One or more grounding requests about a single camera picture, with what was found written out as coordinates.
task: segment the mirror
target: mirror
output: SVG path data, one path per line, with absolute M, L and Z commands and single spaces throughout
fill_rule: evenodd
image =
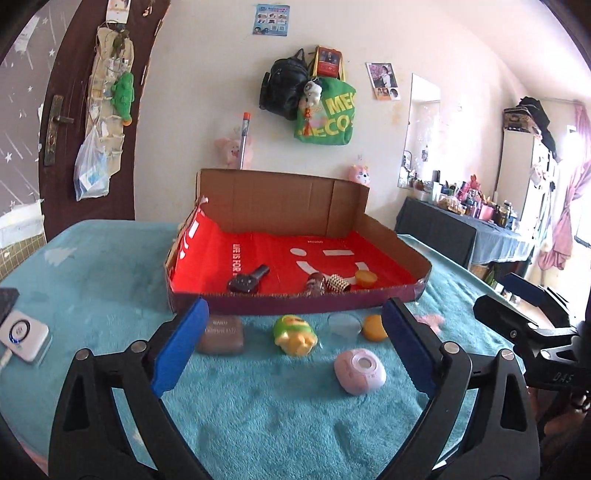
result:
M 441 91 L 413 73 L 410 111 L 398 186 L 412 188 L 414 180 L 432 181 L 439 170 Z

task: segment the door handle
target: door handle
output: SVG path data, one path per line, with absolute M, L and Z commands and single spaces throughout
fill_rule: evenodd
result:
M 63 116 L 63 115 L 56 115 L 55 117 L 53 117 L 52 120 L 57 124 L 73 124 L 74 123 L 73 118 L 70 118 L 69 116 Z
M 63 95 L 54 95 L 49 111 L 49 122 L 47 123 L 47 135 L 45 138 L 45 153 L 43 165 L 50 167 L 56 163 L 57 127 L 60 124 L 73 124 L 74 119 L 61 115 L 61 106 L 64 103 Z

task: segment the table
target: table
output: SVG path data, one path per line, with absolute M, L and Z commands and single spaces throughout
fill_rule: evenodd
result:
M 48 324 L 53 334 L 38 367 L 13 358 L 0 375 L 2 415 L 32 450 L 47 456 L 57 399 L 78 349 L 88 347 L 95 355 L 122 351 L 172 318 L 163 262 L 176 230 L 162 223 L 81 222 L 2 282 L 21 292 L 17 308 Z M 468 352 L 495 355 L 509 347 L 472 314 L 476 298 L 496 294 L 421 242 L 403 240 L 433 265 L 423 296 L 409 309 L 443 315 L 441 339 Z M 376 312 L 352 314 L 363 319 Z M 274 345 L 276 318 L 243 317 L 242 355 L 196 353 L 176 388 L 164 394 L 171 418 L 215 480 L 244 478 L 244 472 L 258 480 L 374 480 L 426 406 L 427 397 L 415 390 L 391 344 L 369 343 L 360 335 L 335 345 L 327 341 L 328 314 L 303 317 L 323 344 L 310 356 L 292 358 Z M 354 346 L 369 348 L 386 367 L 386 384 L 375 394 L 351 397 L 336 380 L 336 354 Z M 115 398 L 137 458 L 152 465 L 124 396 L 116 390 Z M 448 447 L 461 438 L 474 399 L 469 392 Z
M 465 268 L 525 261 L 535 245 L 509 229 L 410 197 L 397 216 L 395 232 L 412 235 Z

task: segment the blue gripper pad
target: blue gripper pad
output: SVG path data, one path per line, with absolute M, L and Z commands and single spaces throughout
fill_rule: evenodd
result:
M 420 392 L 426 393 L 429 398 L 433 398 L 437 391 L 437 385 L 433 380 L 435 361 L 402 311 L 391 300 L 382 306 L 382 325 L 396 353 L 402 360 L 408 376 L 413 381 L 414 387 Z
M 164 392 L 172 390 L 181 377 L 184 368 L 201 339 L 209 320 L 209 307 L 203 299 L 198 299 L 180 321 L 160 354 L 154 361 L 152 390 L 161 398 Z
M 544 303 L 545 291 L 514 273 L 506 275 L 501 280 L 501 285 L 534 307 Z

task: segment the wireless charger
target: wireless charger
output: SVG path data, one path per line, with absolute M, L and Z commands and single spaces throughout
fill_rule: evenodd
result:
M 13 310 L 0 325 L 0 342 L 29 364 L 39 364 L 51 343 L 47 325 Z

